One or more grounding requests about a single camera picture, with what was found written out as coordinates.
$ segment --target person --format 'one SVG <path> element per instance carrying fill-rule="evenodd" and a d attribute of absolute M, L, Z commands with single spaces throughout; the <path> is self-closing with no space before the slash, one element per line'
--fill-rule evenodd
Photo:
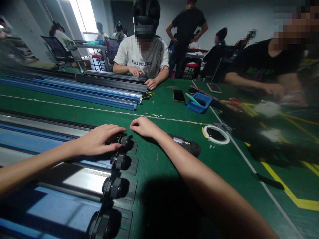
<path fill-rule="evenodd" d="M 224 27 L 216 33 L 215 44 L 226 46 L 225 37 L 227 36 L 227 28 Z"/>
<path fill-rule="evenodd" d="M 297 70 L 302 51 L 314 43 L 319 32 L 317 14 L 315 5 L 304 8 L 274 38 L 245 48 L 227 71 L 225 82 L 263 89 L 287 105 L 307 106 Z"/>
<path fill-rule="evenodd" d="M 59 22 L 53 21 L 53 25 L 51 26 L 51 29 L 49 31 L 49 36 L 56 37 L 62 44 L 62 46 L 65 48 L 65 50 L 69 52 L 69 49 L 66 46 L 66 41 L 72 40 L 65 34 L 64 27 Z"/>
<path fill-rule="evenodd" d="M 113 39 L 118 39 L 118 40 L 124 40 L 125 38 L 127 38 L 127 36 L 124 34 L 124 31 L 123 31 L 123 26 L 121 24 L 121 22 L 118 22 L 116 25 L 115 25 L 115 33 L 113 33 L 112 37 Z"/>
<path fill-rule="evenodd" d="M 196 35 L 200 33 L 200 30 L 197 30 L 196 34 L 193 35 L 193 39 L 195 38 Z M 200 43 L 197 41 L 193 41 L 191 44 L 188 46 L 189 49 L 198 49 L 200 50 Z"/>
<path fill-rule="evenodd" d="M 207 31 L 208 24 L 201 10 L 195 7 L 197 0 L 187 0 L 186 10 L 180 12 L 166 29 L 167 34 L 175 46 L 169 60 L 169 78 L 172 77 L 176 65 L 175 78 L 183 76 L 183 63 L 190 43 L 198 39 Z M 193 38 L 196 28 L 200 26 L 200 32 Z M 177 38 L 172 34 L 172 28 L 177 27 Z"/>
<path fill-rule="evenodd" d="M 15 33 L 15 31 L 11 27 L 9 27 L 2 18 L 0 18 L 0 25 L 3 26 L 3 28 L 0 30 L 1 32 L 5 33 L 5 36 L 11 35 L 11 36 L 17 37 L 17 34 Z"/>
<path fill-rule="evenodd" d="M 162 147 L 193 197 L 221 233 L 236 238 L 279 238 L 232 186 L 148 118 L 133 120 L 130 130 L 140 136 L 153 138 Z M 117 125 L 105 124 L 76 140 L 0 168 L 0 199 L 30 182 L 39 173 L 69 158 L 99 155 L 119 149 L 121 144 L 105 145 L 105 142 L 113 135 L 125 131 L 125 128 Z"/>
<path fill-rule="evenodd" d="M 216 68 L 219 65 L 220 58 L 225 55 L 226 43 L 225 37 L 227 36 L 227 27 L 222 28 L 216 33 L 215 46 L 203 58 L 203 69 L 200 78 L 206 76 L 214 76 Z"/>
<path fill-rule="evenodd" d="M 114 58 L 113 72 L 130 72 L 139 77 L 147 73 L 155 77 L 145 84 L 149 90 L 168 77 L 168 47 L 155 35 L 160 19 L 160 5 L 157 0 L 137 0 L 134 3 L 134 35 L 125 38 Z"/>
<path fill-rule="evenodd" d="M 103 31 L 103 25 L 100 22 L 96 22 L 96 28 L 99 31 L 99 34 L 97 35 L 97 40 L 103 40 L 105 41 L 104 37 L 109 37 L 109 35 L 107 35 L 104 31 Z"/>

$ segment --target blue plastic box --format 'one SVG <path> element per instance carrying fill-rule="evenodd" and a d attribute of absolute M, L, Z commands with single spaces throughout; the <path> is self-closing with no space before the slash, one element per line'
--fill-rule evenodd
<path fill-rule="evenodd" d="M 199 92 L 195 93 L 195 95 L 193 95 L 193 98 L 196 100 L 204 101 L 206 103 L 205 106 L 202 106 L 202 105 L 198 105 L 198 104 L 194 103 L 191 99 L 189 99 L 189 102 L 188 102 L 186 107 L 192 111 L 195 111 L 196 113 L 199 113 L 199 114 L 202 113 L 205 109 L 207 109 L 209 104 L 213 100 L 213 98 L 211 98 L 207 95 L 204 95 L 202 93 L 199 93 Z"/>

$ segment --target seated person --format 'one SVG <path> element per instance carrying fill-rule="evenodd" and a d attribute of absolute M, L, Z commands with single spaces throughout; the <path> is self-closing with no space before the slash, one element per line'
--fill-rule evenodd
<path fill-rule="evenodd" d="M 65 48 L 67 53 L 71 56 L 71 53 L 69 52 L 69 49 L 66 46 L 66 41 L 71 39 L 65 34 L 64 27 L 59 22 L 53 21 L 53 25 L 51 26 L 51 29 L 49 31 L 49 36 L 56 37 L 62 44 L 62 46 Z"/>
<path fill-rule="evenodd" d="M 124 40 L 125 38 L 127 38 L 127 36 L 123 32 L 123 26 L 122 26 L 121 22 L 118 22 L 115 25 L 115 30 L 116 30 L 116 32 L 113 33 L 111 38 L 117 39 L 117 40 Z"/>
<path fill-rule="evenodd" d="M 307 13 L 292 19 L 274 38 L 244 49 L 227 71 L 225 82 L 263 89 L 291 106 L 307 106 L 297 69 L 302 51 L 311 47 L 318 34 L 314 21 L 316 7 L 307 8 Z"/>
<path fill-rule="evenodd" d="M 99 34 L 97 35 L 97 40 L 103 40 L 105 41 L 104 37 L 109 37 L 109 35 L 107 35 L 104 31 L 103 31 L 103 24 L 100 22 L 96 23 L 96 28 L 99 31 Z"/>
<path fill-rule="evenodd" d="M 225 37 L 227 35 L 227 28 L 219 30 L 215 36 L 215 46 L 211 48 L 211 50 L 206 54 L 203 59 L 205 62 L 205 66 L 201 71 L 200 78 L 205 78 L 206 76 L 213 76 L 216 68 L 219 64 L 220 58 L 225 55 Z"/>
<path fill-rule="evenodd" d="M 114 58 L 113 72 L 126 74 L 130 72 L 139 77 L 140 72 L 154 76 L 145 84 L 153 90 L 168 77 L 168 47 L 155 36 L 160 19 L 160 5 L 151 0 L 146 9 L 147 0 L 137 0 L 134 4 L 134 35 L 125 38 Z"/>
<path fill-rule="evenodd" d="M 200 33 L 200 30 L 198 30 L 195 34 L 193 39 L 195 38 L 196 35 L 198 35 Z M 198 42 L 198 40 L 193 41 L 191 44 L 189 44 L 188 46 L 189 49 L 198 49 L 200 50 L 200 43 Z"/>

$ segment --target black t-shirt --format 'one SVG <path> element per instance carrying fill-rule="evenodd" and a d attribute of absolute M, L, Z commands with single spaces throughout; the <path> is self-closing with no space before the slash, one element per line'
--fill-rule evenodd
<path fill-rule="evenodd" d="M 302 59 L 302 51 L 282 51 L 271 57 L 268 45 L 271 39 L 244 49 L 233 61 L 227 72 L 235 72 L 249 80 L 265 82 L 277 76 L 295 73 Z"/>
<path fill-rule="evenodd" d="M 186 9 L 178 14 L 172 21 L 173 27 L 177 27 L 178 40 L 174 51 L 179 53 L 186 52 L 196 28 L 202 26 L 205 22 L 204 14 L 198 8 Z"/>

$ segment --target hand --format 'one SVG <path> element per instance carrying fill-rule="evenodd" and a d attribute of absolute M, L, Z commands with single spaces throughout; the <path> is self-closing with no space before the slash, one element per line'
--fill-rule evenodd
<path fill-rule="evenodd" d="M 129 66 L 129 72 L 135 76 L 135 77 L 140 77 L 140 71 L 145 74 L 145 72 L 142 69 L 138 69 L 132 66 Z"/>
<path fill-rule="evenodd" d="M 308 106 L 306 99 L 301 92 L 293 92 L 282 98 L 280 103 L 284 103 L 287 106 L 306 107 Z"/>
<path fill-rule="evenodd" d="M 147 117 L 139 117 L 132 121 L 130 129 L 141 136 L 153 138 L 160 134 L 161 129 L 151 122 Z"/>
<path fill-rule="evenodd" d="M 77 155 L 100 155 L 119 149 L 121 144 L 105 145 L 105 142 L 113 135 L 125 131 L 125 128 L 117 125 L 105 124 L 70 143 L 74 144 Z"/>
<path fill-rule="evenodd" d="M 144 84 L 147 85 L 147 88 L 149 90 L 154 90 L 157 86 L 157 80 L 156 79 L 148 79 L 147 81 L 145 81 Z"/>
<path fill-rule="evenodd" d="M 275 98 L 281 99 L 285 95 L 285 88 L 281 84 L 262 84 L 262 89 L 264 89 L 268 94 L 272 94 Z"/>

